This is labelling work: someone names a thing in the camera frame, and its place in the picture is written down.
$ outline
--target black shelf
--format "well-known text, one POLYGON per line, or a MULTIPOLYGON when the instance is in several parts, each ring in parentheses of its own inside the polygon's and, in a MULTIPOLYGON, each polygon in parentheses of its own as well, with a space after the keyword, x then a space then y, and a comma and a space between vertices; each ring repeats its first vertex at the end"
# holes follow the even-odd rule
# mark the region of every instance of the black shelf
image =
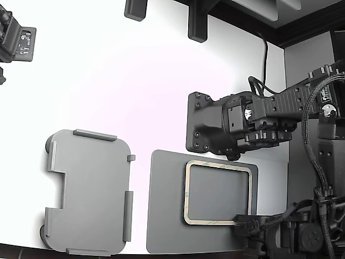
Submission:
MULTIPOLYGON (((189 6, 188 37, 198 42, 207 40, 208 15, 251 34, 260 33, 268 42, 283 49, 324 32, 345 27, 345 1, 332 4, 277 29, 220 0, 175 1, 189 6)), ((146 14, 146 5, 143 9, 143 2, 147 4, 147 0, 127 0, 126 17, 137 21, 143 20, 145 17, 143 13, 146 14), (138 2, 137 8, 140 10, 136 9, 136 12, 141 14, 140 17, 133 17, 132 13, 128 15, 129 7, 135 10, 133 7, 135 2, 138 2)))

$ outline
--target gray wall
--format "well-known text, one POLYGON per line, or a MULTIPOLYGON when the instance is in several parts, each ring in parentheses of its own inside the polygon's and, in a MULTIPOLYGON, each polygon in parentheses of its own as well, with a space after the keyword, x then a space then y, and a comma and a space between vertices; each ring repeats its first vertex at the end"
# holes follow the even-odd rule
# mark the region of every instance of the gray wall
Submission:
MULTIPOLYGON (((309 72, 326 64, 334 63, 330 33, 326 32, 312 39, 285 49, 285 71, 287 87, 307 78, 309 72)), ((309 138, 314 152, 318 152, 318 120, 309 122, 309 138)), ((300 123, 289 143, 287 205, 313 197, 316 177, 305 153, 300 123)))

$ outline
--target raised edge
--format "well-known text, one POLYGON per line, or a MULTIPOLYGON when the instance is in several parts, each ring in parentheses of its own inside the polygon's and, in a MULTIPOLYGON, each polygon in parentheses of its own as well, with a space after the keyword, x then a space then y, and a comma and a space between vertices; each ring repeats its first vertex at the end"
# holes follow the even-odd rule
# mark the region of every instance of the raised edge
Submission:
POLYGON ((76 129, 75 131, 73 131, 73 135, 86 137, 86 138, 92 138, 92 139, 111 141, 111 142, 118 139, 117 136, 114 136, 114 135, 108 135, 108 134, 92 132, 92 131, 84 131, 82 129, 76 129))
POLYGON ((127 156, 127 161, 128 161, 128 162, 135 161, 135 155, 128 155, 128 156, 127 156))
POLYGON ((50 208, 45 208, 44 235, 50 236, 52 226, 52 213, 50 208))
POLYGON ((101 250, 82 250, 67 248, 66 251, 69 255, 111 256, 108 251, 101 250))
POLYGON ((123 214, 123 240, 130 242, 132 239, 132 214, 133 214, 133 191, 125 192, 125 212, 123 214))

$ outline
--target gray plastic lid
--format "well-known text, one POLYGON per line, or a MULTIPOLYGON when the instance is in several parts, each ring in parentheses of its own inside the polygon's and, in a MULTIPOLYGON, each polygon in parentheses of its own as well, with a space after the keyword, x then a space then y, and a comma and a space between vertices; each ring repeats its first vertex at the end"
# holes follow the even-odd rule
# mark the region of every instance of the gray plastic lid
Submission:
POLYGON ((62 130, 46 143, 48 171, 64 174, 63 207, 46 208, 40 230, 51 249, 110 256, 130 241, 133 192, 128 145, 116 136, 62 130))

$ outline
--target black cable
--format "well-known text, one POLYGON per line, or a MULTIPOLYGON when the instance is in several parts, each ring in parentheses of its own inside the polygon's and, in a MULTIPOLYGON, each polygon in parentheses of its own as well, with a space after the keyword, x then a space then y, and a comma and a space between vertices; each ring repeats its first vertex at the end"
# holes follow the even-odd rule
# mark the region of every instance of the black cable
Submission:
POLYGON ((255 88, 258 90, 260 96, 264 96, 264 90, 259 85, 259 80, 253 77, 253 84, 255 88))
POLYGON ((263 92, 264 92, 264 89, 266 89, 269 93, 271 94, 278 94, 277 92, 274 92, 273 90, 269 89, 266 85, 264 85, 263 82, 261 82, 260 80, 258 80, 256 78, 256 80, 258 81, 258 83, 263 87, 263 92))
POLYGON ((267 73, 267 56, 268 56, 268 43, 267 40, 264 38, 264 36, 260 32, 256 32, 261 39, 263 39, 264 44, 265 44, 265 55, 264 55, 264 75, 263 75, 263 83, 266 85, 266 73, 267 73))
POLYGON ((323 236, 325 237, 326 247, 328 250, 329 259, 335 259, 334 249, 332 246, 332 242, 330 240, 327 216, 320 215, 320 219, 321 219, 321 227, 322 227, 323 236))
POLYGON ((294 203, 292 204, 281 216, 277 217, 276 219, 262 224, 260 225, 258 228, 254 229, 253 231, 251 231, 251 234, 255 235, 259 232, 268 230, 280 223, 282 223, 284 220, 286 220, 291 214, 297 212, 298 210, 302 209, 302 208, 306 208, 309 207, 313 204, 312 200, 303 200, 300 201, 299 203, 294 203))
POLYGON ((316 96, 320 93, 320 91, 326 87, 328 84, 338 81, 338 80, 345 80, 345 75, 343 74, 337 74, 335 76, 331 76, 329 78, 326 78, 323 80, 321 83, 319 83, 309 96, 307 103, 304 108, 303 116, 302 116, 302 139, 303 139, 303 144, 305 147, 305 150, 307 152, 308 158, 313 165, 315 171, 317 172, 317 176, 320 180, 321 187, 323 190, 328 189, 328 183, 326 179, 326 175, 320 166, 319 162, 316 159, 316 156, 314 155, 314 152, 309 144, 309 136, 308 136, 308 119, 309 119, 309 113, 312 107, 312 104, 316 98, 316 96))

